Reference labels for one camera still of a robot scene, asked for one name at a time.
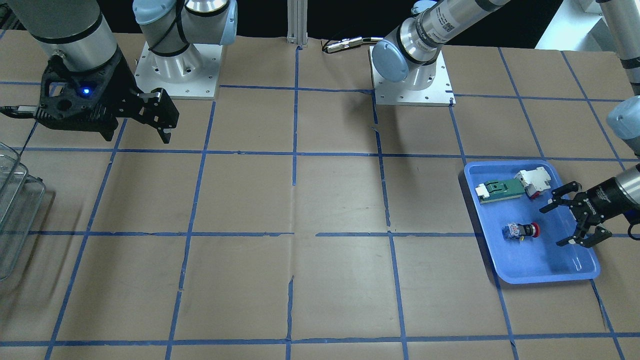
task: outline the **label on robot arm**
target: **label on robot arm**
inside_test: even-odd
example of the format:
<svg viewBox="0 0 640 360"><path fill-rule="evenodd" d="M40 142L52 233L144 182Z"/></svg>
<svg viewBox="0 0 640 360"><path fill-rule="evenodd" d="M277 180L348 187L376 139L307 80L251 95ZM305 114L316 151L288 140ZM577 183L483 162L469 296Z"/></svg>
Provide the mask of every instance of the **label on robot arm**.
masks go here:
<svg viewBox="0 0 640 360"><path fill-rule="evenodd" d="M449 3L446 1L431 11L431 23L433 30L429 31L428 35L441 43L451 40L451 32L460 26L451 15Z"/></svg>

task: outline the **blue tray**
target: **blue tray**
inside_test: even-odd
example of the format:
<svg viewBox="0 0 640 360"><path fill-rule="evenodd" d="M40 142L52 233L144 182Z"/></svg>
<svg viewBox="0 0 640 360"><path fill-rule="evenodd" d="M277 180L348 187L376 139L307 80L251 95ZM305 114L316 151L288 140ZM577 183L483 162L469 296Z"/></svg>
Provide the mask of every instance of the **blue tray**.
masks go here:
<svg viewBox="0 0 640 360"><path fill-rule="evenodd" d="M559 206L547 214L538 211L551 199L550 190L534 200L523 195L519 199L480 204L475 191L477 185L489 180L511 179L520 170L534 170L540 166L551 175L551 189L563 185L553 166L543 160L481 161L465 166L465 177L495 271L510 284L594 279L600 275L600 263L593 249L556 245L556 241L575 230L571 211L566 206ZM510 222L536 222L540 225L540 236L524 241L506 240L502 228Z"/></svg>

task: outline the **light blue joint cap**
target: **light blue joint cap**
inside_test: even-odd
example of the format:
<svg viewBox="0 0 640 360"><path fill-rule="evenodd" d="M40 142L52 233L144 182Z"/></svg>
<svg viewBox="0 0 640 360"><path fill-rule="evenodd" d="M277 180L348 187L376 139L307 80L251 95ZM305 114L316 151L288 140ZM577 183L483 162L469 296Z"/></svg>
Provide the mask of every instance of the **light blue joint cap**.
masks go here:
<svg viewBox="0 0 640 360"><path fill-rule="evenodd" d="M236 41L236 32L238 28L238 8L236 0L231 0L229 10L227 11L227 23L222 31L220 45L231 45Z"/></svg>
<svg viewBox="0 0 640 360"><path fill-rule="evenodd" d="M134 0L133 13L139 25L148 25L165 16L176 0Z"/></svg>
<svg viewBox="0 0 640 360"><path fill-rule="evenodd" d="M376 70L389 81L397 83L409 74L409 65L400 49L388 40L382 40L373 47L371 58Z"/></svg>
<svg viewBox="0 0 640 360"><path fill-rule="evenodd" d="M640 136L640 96L627 99L611 110L607 123L622 140Z"/></svg>
<svg viewBox="0 0 640 360"><path fill-rule="evenodd" d="M416 15L424 10L430 9L433 5L436 5L438 2L434 0L420 0L413 4L413 8L411 8L411 13Z"/></svg>

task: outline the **mounting plate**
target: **mounting plate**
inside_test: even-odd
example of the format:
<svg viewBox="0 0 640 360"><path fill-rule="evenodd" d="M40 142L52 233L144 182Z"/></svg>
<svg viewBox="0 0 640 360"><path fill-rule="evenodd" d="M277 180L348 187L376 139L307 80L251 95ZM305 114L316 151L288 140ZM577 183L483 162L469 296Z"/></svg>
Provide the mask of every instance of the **mounting plate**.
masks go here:
<svg viewBox="0 0 640 360"><path fill-rule="evenodd" d="M371 63L371 77L376 92L376 104L413 106L449 106L450 104L456 104L442 52L440 52L436 61L438 70L431 86L423 90L410 90L405 87L402 81L393 83L378 73L371 58L372 50L373 46L370 46L369 61Z"/></svg>
<svg viewBox="0 0 640 360"><path fill-rule="evenodd" d="M185 83L169 83L155 72L145 43L136 67L136 83L144 92L164 88L172 99L212 100L218 91L218 76L222 62L222 45L194 44L202 57L203 67L197 76Z"/></svg>

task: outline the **small object in tray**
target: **small object in tray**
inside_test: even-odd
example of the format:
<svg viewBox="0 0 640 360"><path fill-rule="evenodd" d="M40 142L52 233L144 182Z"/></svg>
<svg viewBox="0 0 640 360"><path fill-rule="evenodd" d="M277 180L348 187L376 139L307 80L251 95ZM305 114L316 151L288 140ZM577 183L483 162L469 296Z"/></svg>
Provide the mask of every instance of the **small object in tray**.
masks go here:
<svg viewBox="0 0 640 360"><path fill-rule="evenodd" d="M540 196L545 190L551 189L551 176L543 167L531 171L521 170L515 178L520 180L531 200Z"/></svg>
<svg viewBox="0 0 640 360"><path fill-rule="evenodd" d="M517 199L524 193L524 187L518 179L504 181L490 180L476 187L476 194L480 198L480 204L499 200Z"/></svg>
<svg viewBox="0 0 640 360"><path fill-rule="evenodd" d="M502 228L502 234L505 239L519 239L520 241L524 240L526 236L537 238L540 235L540 226L535 222L524 225L510 222Z"/></svg>

